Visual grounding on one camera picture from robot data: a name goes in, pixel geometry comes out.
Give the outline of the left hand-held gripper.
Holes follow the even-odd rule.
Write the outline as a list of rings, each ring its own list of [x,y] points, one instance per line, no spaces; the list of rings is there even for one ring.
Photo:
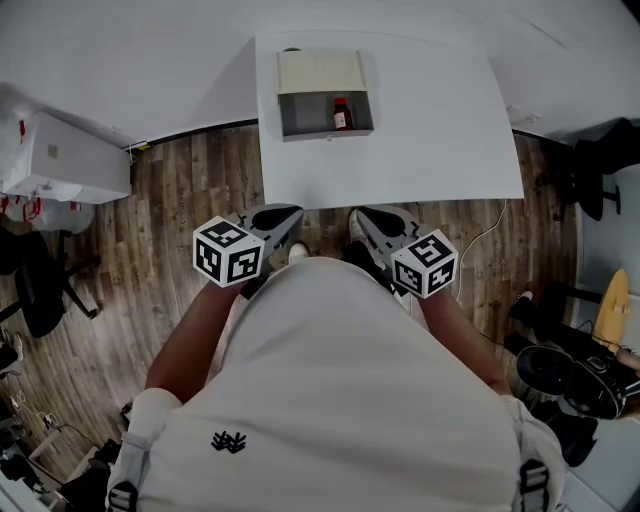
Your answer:
[[[269,277],[269,259],[298,231],[302,207],[275,203],[216,216],[193,231],[192,265],[222,288]]]

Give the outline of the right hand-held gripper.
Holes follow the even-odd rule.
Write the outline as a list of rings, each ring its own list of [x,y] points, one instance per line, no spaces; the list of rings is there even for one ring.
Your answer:
[[[399,296],[426,299],[455,281],[458,251],[441,230],[428,230],[395,206],[361,206],[355,214]]]

